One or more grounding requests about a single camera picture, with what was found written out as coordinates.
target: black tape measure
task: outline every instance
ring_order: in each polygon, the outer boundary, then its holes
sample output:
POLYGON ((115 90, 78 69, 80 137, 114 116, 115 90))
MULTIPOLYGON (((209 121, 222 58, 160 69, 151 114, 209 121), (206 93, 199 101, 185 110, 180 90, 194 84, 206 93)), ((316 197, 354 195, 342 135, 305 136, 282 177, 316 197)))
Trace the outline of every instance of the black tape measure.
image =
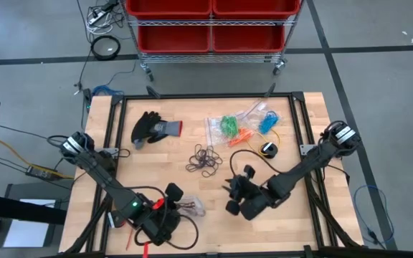
POLYGON ((274 158, 278 153, 278 147, 274 143, 265 143, 259 152, 264 158, 274 158))

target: red object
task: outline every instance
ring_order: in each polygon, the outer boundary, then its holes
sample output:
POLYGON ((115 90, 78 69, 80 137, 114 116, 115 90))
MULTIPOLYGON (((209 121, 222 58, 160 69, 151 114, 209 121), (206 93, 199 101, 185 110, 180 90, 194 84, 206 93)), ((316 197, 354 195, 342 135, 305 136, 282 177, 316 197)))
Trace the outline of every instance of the red object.
POLYGON ((149 242, 144 243, 143 258, 148 258, 149 254, 149 242))
POLYGON ((208 26, 141 26, 138 46, 145 53, 204 53, 209 51, 208 26))
POLYGON ((133 235, 133 227, 130 226, 130 234, 128 235, 128 241, 127 241, 127 246, 125 247, 125 250, 127 251, 128 248, 130 247, 131 239, 133 235))
POLYGON ((159 200, 157 200, 157 202, 154 205, 152 205, 152 209, 158 209, 162 207, 163 202, 164 202, 163 198, 160 198, 159 200))
POLYGON ((127 0, 127 11, 138 19, 208 19, 212 0, 127 0))
POLYGON ((283 26, 215 26, 213 50, 215 52, 271 53, 283 50, 283 26))
POLYGON ((219 19, 287 19, 297 14, 300 0, 213 0, 219 19))

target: shelf leg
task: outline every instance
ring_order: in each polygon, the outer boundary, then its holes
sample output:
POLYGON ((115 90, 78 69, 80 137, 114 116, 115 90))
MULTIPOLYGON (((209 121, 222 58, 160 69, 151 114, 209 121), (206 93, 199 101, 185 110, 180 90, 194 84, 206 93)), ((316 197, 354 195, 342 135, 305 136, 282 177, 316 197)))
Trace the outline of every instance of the shelf leg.
POLYGON ((125 0, 119 0, 119 4, 123 10, 123 16, 125 17, 125 20, 127 21, 128 29, 130 30, 130 35, 132 37, 133 44, 135 45, 136 54, 138 54, 138 59, 140 60, 140 66, 141 68, 143 68, 144 72, 146 73, 146 77, 148 78, 148 80, 152 82, 154 81, 154 76, 152 74, 151 69, 149 69, 149 66, 143 61, 141 51, 138 48, 138 40, 136 38, 135 32, 133 31, 132 24, 130 23, 131 21, 130 16, 128 15, 126 11, 127 9, 125 7, 125 0))
POLYGON ((279 75, 281 73, 281 70, 283 70, 286 64, 288 63, 288 61, 285 59, 285 52, 286 52, 286 49, 288 48, 288 43, 290 42, 291 37, 293 36, 294 29, 296 25, 298 24, 299 16, 300 16, 300 13, 302 12, 304 4, 305 4, 305 0, 300 0, 299 12, 295 15, 293 19, 293 25, 291 26, 291 29, 288 32, 288 36, 286 37, 286 40, 285 40, 285 46, 283 47, 283 50, 281 51, 281 60, 278 63, 276 63, 275 68, 273 68, 274 75, 279 75))

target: metal shelving cart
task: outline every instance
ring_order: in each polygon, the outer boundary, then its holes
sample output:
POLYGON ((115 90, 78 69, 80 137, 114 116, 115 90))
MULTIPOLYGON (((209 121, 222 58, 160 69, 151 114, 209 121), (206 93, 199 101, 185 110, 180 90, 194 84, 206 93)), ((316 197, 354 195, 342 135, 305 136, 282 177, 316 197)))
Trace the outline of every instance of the metal shelving cart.
POLYGON ((119 0, 123 9, 125 20, 130 29, 131 38, 136 47, 140 66, 143 68, 148 79, 153 81, 153 74, 149 63, 275 63, 273 74, 278 75, 285 68, 288 61, 285 59, 285 51, 293 35, 295 25, 298 23, 300 13, 303 9, 305 0, 300 0, 299 12, 292 20, 230 20, 215 19, 210 15, 208 20, 137 20, 128 14, 125 7, 127 0, 119 0), (275 53, 217 53, 210 50, 206 54, 146 54, 142 53, 138 47, 138 40, 133 31, 133 26, 289 26, 290 31, 285 38, 285 44, 281 52, 275 53))

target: yellow cable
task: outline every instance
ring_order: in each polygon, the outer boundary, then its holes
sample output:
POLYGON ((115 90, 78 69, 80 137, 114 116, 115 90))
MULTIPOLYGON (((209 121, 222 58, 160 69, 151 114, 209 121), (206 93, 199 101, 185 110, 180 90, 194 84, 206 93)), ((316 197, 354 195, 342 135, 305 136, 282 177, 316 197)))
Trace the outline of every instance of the yellow cable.
POLYGON ((74 179, 74 177, 72 177, 72 176, 66 176, 66 175, 63 175, 62 173, 58 173, 58 172, 53 171, 53 170, 51 170, 51 169, 43 168, 43 167, 40 167, 40 166, 36 166, 36 165, 34 165, 33 163, 30 163, 30 162, 28 162, 26 159, 22 158, 22 157, 20 156, 20 154, 18 154, 18 153, 14 150, 14 148, 12 148, 9 144, 5 143, 5 142, 2 141, 2 140, 0 140, 0 144, 2 144, 2 145, 4 145, 5 147, 7 147, 17 158, 19 158, 21 161, 23 161, 23 163, 27 164, 28 166, 31 166, 31 167, 36 168, 36 169, 39 169, 39 170, 44 171, 44 172, 48 172, 48 173, 57 175, 57 176, 59 176, 59 177, 61 177, 61 178, 74 179))
MULTIPOLYGON (((273 129, 271 129, 272 130, 272 132, 274 133, 274 134, 276 134, 276 136, 278 137, 278 145, 277 145, 277 147, 280 147, 280 143, 281 143, 281 138, 280 138, 280 136, 278 135, 278 133, 277 132, 275 132, 275 130, 273 130, 273 129)), ((256 132, 258 135, 260 135, 261 137, 262 137, 262 139, 264 139, 264 141, 266 142, 266 143, 269 143, 269 141, 267 140, 267 138, 263 135, 263 134, 261 134, 261 133, 259 133, 259 132, 256 132)), ((250 142, 247 140, 247 143, 248 143, 248 146, 254 151, 254 152, 256 152, 256 153, 259 153, 261 156, 264 156, 265 154, 264 153, 262 153, 262 151, 259 149, 258 151, 256 151, 252 146, 251 146, 251 144, 250 144, 250 142)))

